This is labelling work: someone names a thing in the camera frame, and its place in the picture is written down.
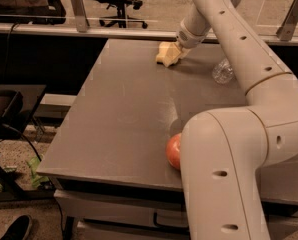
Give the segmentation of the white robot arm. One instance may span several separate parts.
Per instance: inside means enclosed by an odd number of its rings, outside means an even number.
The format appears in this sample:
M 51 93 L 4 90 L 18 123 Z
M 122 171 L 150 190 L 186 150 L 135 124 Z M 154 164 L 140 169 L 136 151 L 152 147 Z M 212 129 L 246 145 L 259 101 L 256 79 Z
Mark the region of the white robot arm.
M 298 79 L 237 13 L 239 0 L 192 0 L 170 66 L 214 32 L 248 101 L 199 113 L 184 126 L 180 167 L 191 240 L 270 240 L 256 172 L 298 154 Z

